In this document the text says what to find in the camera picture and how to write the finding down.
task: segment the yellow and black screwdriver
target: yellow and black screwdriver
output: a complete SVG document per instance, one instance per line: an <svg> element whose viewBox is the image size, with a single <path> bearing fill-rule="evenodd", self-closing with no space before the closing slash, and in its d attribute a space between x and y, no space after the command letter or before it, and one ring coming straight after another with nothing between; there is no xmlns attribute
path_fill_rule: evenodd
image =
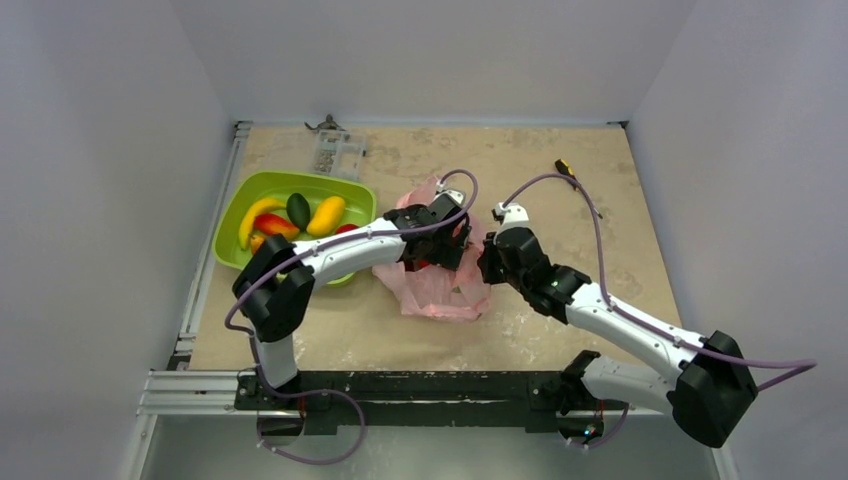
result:
<svg viewBox="0 0 848 480"><path fill-rule="evenodd" d="M557 172L559 172L561 175L565 175L566 177L571 178L575 182L578 181L577 175L574 174L574 170L571 168L571 165L569 165L563 159L560 158L556 162L554 162L554 167L556 167ZM574 187L574 191L576 192L577 187L574 185L572 185L572 187ZM595 214L598 215L598 218L604 218L604 216L601 215L601 212L599 212L597 208L595 208Z"/></svg>

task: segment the table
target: table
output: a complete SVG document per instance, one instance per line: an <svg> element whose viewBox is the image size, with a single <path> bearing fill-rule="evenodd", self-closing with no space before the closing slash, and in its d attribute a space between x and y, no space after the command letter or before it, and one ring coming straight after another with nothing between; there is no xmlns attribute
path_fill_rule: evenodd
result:
<svg viewBox="0 0 848 480"><path fill-rule="evenodd" d="M611 293L679 325L677 309L624 131L615 128L352 128L367 135L360 180L378 197L378 212L431 175L471 170L480 193L471 209L494 230L489 213L526 180L552 172L564 158L603 214ZM253 127L239 183L261 170L305 170L314 134L302 127ZM469 191L466 180L450 184ZM554 179L519 197L553 262L598 277L595 239L582 197ZM252 365L246 337L223 327L237 272L215 265L190 369ZM592 334L544 318L506 285L493 288L491 310L457 324L400 314L379 280L360 272L347 286L323 288L295 332L298 366L309 370L558 370L584 349L635 361Z"/></svg>

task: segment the green bowl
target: green bowl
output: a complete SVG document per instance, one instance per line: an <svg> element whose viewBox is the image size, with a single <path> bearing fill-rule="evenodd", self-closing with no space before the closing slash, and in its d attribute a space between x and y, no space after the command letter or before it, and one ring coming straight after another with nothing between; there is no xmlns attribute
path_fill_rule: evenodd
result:
<svg viewBox="0 0 848 480"><path fill-rule="evenodd" d="M241 184L221 217L215 232L215 258L228 267L243 269L252 256L249 250L242 250L238 244L239 224L247 209L260 198L276 197L286 201L293 193L303 195L313 213L318 204L327 197L338 195L344 198L347 207L339 225L366 225L373 222L377 216L377 197L370 188L360 183L309 173L259 172ZM284 210L274 213L288 219ZM297 240L314 238L306 232L301 232ZM327 285L341 286L352 278L353 273L337 278Z"/></svg>

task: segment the toy fruit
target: toy fruit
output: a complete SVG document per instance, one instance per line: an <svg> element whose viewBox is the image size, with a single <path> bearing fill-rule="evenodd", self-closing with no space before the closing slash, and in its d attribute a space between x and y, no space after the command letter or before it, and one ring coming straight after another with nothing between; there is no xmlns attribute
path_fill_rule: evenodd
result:
<svg viewBox="0 0 848 480"><path fill-rule="evenodd" d="M265 241L265 237L261 235L251 235L250 236L250 253L256 255L256 251L259 250L259 247L262 246L262 243Z"/></svg>
<svg viewBox="0 0 848 480"><path fill-rule="evenodd" d="M356 230L357 228L359 228L359 225L354 225L352 223L346 223L346 224L344 224L341 227L336 229L336 235L338 235L339 233L344 233L344 232L349 232L351 230Z"/></svg>
<svg viewBox="0 0 848 480"><path fill-rule="evenodd" d="M285 202L277 200L274 197L262 198L251 205L250 208L247 209L247 213L244 214L244 217L242 217L241 223L239 224L238 240L241 249L247 250L248 237L250 237L250 232L253 231L253 220L256 219L257 215L283 208L286 208Z"/></svg>
<svg viewBox="0 0 848 480"><path fill-rule="evenodd" d="M306 232L314 237L323 237L333 232L344 215L345 201L342 197L325 198L315 209L315 216L306 226Z"/></svg>
<svg viewBox="0 0 848 480"><path fill-rule="evenodd" d="M306 230L306 226L309 225L309 221L312 219L309 202L299 193L291 194L286 203L286 215L289 216L289 220L297 228Z"/></svg>
<svg viewBox="0 0 848 480"><path fill-rule="evenodd" d="M288 220L273 213L258 215L256 220L253 221L253 226L265 235L270 236L279 233L290 242L297 238L300 233L300 230L289 223Z"/></svg>

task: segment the plastic bag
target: plastic bag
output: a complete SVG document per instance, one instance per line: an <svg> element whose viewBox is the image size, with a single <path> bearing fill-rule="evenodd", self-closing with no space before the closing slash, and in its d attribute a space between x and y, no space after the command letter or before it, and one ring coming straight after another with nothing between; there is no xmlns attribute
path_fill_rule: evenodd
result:
<svg viewBox="0 0 848 480"><path fill-rule="evenodd" d="M416 203L429 205L436 195L438 178L431 177L397 202L397 207ZM471 233L468 247L456 272L428 265L407 272L403 263L377 265L374 275L389 287L400 302L403 315L421 315L448 322L471 322L489 310L491 285L483 283L477 259L483 254L480 222L469 214Z"/></svg>

